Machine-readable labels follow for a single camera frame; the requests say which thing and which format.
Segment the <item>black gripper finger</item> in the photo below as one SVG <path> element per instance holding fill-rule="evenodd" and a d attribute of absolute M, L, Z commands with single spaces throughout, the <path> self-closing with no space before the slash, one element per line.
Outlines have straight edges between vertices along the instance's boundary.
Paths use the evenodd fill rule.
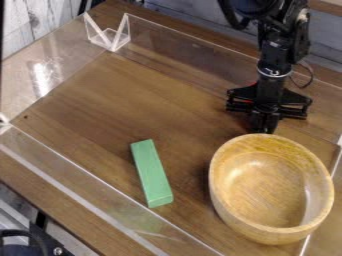
<path fill-rule="evenodd" d="M 258 111 L 250 113 L 250 125 L 254 133 L 266 132 L 263 114 Z"/>
<path fill-rule="evenodd" d="M 266 119 L 266 133 L 267 134 L 273 134 L 277 127 L 278 127 L 278 122 L 280 122 L 280 119 L 281 119 L 281 115 L 278 113 L 271 113 L 269 116 L 267 116 L 267 119 Z"/>

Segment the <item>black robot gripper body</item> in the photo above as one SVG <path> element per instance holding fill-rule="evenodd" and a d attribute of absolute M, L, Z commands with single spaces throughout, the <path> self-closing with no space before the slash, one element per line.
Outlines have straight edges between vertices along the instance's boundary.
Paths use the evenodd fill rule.
<path fill-rule="evenodd" d="M 226 109 L 259 119 L 306 119 L 313 100 L 285 87 L 292 72 L 258 69 L 258 81 L 227 91 Z"/>

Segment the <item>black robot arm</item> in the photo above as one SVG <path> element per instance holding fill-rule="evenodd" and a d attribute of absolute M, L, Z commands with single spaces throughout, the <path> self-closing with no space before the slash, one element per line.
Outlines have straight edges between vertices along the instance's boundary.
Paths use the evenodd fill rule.
<path fill-rule="evenodd" d="M 251 129 L 271 134 L 285 118 L 305 119 L 313 100 L 285 88 L 309 54 L 309 0 L 218 0 L 237 30 L 258 24 L 258 81 L 227 91 L 226 109 L 250 115 Z"/>

